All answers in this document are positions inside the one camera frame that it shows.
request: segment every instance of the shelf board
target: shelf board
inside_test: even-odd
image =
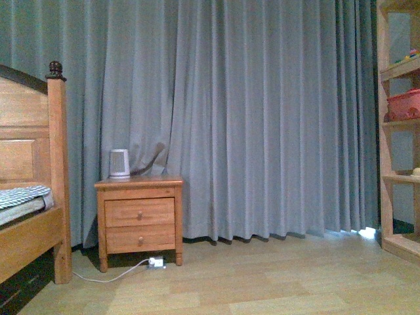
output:
[[[405,77],[409,74],[420,72],[420,54],[390,65],[387,69],[381,71],[381,81]]]
[[[413,177],[410,175],[385,175],[382,176],[382,178],[391,182],[406,182],[412,184],[420,184],[420,177]]]
[[[415,119],[406,119],[406,120],[400,120],[400,121],[390,121],[388,123],[381,123],[382,127],[400,127],[400,128],[413,128],[416,125],[420,125],[420,118]]]
[[[383,12],[408,12],[420,10],[417,0],[385,0],[381,5]]]
[[[394,234],[382,240],[382,248],[412,263],[420,264],[420,236]]]

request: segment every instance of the white heater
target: white heater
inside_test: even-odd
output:
[[[128,179],[130,177],[129,151],[114,149],[110,151],[110,179]]]

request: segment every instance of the wooden nightstand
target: wooden nightstand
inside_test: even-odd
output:
[[[174,249],[182,265],[182,178],[131,177],[95,184],[100,271],[108,254]]]

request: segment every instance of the floor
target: floor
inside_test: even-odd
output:
[[[101,274],[95,249],[76,251],[73,270],[107,280],[144,257],[112,255]],[[183,266],[49,283],[20,314],[420,314],[420,266],[357,233],[199,241],[184,244]]]

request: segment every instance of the power cord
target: power cord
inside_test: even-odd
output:
[[[92,281],[92,282],[99,282],[101,284],[106,284],[108,282],[112,282],[115,281],[117,279],[119,279],[120,277],[124,276],[125,274],[128,274],[130,271],[133,271],[135,268],[137,268],[138,266],[140,266],[142,263],[145,263],[146,261],[149,261],[149,259],[144,259],[143,261],[140,261],[138,264],[136,264],[135,266],[131,267],[130,269],[128,269],[127,271],[123,272],[122,274],[120,274],[118,277],[111,279],[111,280],[95,280],[95,279],[87,279],[79,274],[76,274],[75,272],[73,272],[76,276],[78,276],[79,278],[82,278],[83,280],[86,281]]]

